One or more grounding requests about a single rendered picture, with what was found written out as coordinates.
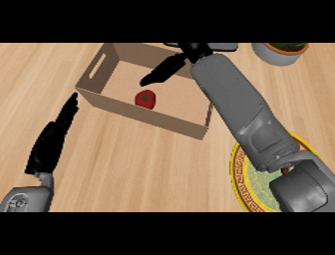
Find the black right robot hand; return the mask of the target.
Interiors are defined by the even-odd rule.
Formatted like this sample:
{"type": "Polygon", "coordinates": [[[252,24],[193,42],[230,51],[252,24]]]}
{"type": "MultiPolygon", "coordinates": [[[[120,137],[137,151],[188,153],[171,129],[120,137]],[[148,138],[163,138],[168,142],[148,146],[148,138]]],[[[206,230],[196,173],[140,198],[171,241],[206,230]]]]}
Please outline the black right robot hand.
{"type": "Polygon", "coordinates": [[[141,78],[141,87],[154,83],[163,83],[182,68],[184,60],[188,60],[194,64],[212,52],[234,52],[237,49],[236,43],[166,43],[166,46],[178,47],[180,53],[168,56],[150,73],[141,78]]]}

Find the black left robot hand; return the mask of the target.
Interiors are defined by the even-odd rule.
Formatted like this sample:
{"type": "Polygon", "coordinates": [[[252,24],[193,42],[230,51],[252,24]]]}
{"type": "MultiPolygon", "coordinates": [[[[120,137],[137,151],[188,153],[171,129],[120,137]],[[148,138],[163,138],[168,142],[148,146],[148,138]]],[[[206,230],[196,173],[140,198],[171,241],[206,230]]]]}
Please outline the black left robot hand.
{"type": "Polygon", "coordinates": [[[63,150],[64,137],[77,109],[77,94],[72,93],[55,120],[46,123],[38,135],[26,163],[26,174],[51,173],[54,171],[63,150]]]}

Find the open cardboard box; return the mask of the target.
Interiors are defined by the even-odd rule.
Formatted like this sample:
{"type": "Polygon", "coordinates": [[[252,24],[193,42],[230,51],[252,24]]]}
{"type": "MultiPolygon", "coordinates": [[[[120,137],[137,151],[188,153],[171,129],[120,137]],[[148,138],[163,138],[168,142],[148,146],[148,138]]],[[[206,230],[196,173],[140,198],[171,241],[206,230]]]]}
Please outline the open cardboard box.
{"type": "Polygon", "coordinates": [[[140,86],[178,48],[162,43],[104,43],[76,83],[92,107],[196,139],[208,130],[212,106],[188,73],[188,61],[163,83],[140,86]],[[135,105],[143,90],[156,94],[154,108],[135,105]]]}

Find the yellow patterned plate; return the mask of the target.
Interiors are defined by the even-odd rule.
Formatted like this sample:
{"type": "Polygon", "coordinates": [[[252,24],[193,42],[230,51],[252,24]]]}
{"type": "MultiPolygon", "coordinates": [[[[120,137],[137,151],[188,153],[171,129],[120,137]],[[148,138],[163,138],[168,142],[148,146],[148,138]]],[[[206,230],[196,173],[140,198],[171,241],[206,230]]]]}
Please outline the yellow patterned plate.
{"type": "Polygon", "coordinates": [[[228,178],[240,207],[248,212],[279,212],[279,205],[268,189],[268,182],[282,175],[256,171],[239,143],[234,144],[228,160],[228,178]]]}

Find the potted plant in grey pot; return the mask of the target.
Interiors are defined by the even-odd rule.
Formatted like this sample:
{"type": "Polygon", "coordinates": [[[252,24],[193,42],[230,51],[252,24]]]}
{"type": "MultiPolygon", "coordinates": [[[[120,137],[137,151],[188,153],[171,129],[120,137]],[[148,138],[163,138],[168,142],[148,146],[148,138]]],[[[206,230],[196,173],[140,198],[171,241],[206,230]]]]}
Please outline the potted plant in grey pot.
{"type": "Polygon", "coordinates": [[[268,43],[252,43],[251,48],[258,59],[271,66],[283,67],[295,63],[302,53],[308,49],[304,45],[296,52],[286,52],[274,48],[268,43]]]}

